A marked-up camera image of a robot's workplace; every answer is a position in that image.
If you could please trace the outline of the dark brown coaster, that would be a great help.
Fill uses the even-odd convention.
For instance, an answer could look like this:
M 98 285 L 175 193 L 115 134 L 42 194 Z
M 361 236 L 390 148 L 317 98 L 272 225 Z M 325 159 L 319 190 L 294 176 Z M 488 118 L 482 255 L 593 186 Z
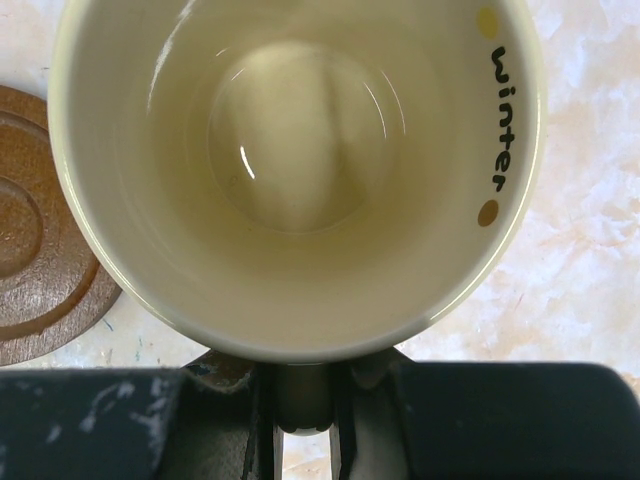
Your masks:
M 45 101 L 2 87 L 2 365 L 66 345 L 93 327 L 120 293 L 65 201 Z

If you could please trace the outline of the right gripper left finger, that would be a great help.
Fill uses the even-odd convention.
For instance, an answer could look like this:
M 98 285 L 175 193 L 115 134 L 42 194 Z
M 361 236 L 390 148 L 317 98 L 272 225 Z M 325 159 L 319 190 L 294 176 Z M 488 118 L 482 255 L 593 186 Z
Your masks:
M 255 363 L 4 370 L 4 479 L 277 479 L 280 435 Z

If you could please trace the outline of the cream yellow mug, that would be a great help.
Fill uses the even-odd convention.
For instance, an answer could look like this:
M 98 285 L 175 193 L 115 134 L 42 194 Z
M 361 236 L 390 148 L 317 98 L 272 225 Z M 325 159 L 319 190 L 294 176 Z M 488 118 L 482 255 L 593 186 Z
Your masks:
M 48 117 L 123 290 L 276 367 L 288 432 L 329 367 L 439 321 L 524 216 L 542 140 L 523 1 L 69 1 Z

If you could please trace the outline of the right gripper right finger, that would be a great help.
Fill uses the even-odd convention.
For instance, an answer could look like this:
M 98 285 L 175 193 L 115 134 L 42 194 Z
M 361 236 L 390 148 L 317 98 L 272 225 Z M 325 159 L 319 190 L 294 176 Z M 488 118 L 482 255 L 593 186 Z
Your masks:
M 394 349 L 331 368 L 337 479 L 635 479 L 639 403 L 593 363 L 417 362 Z

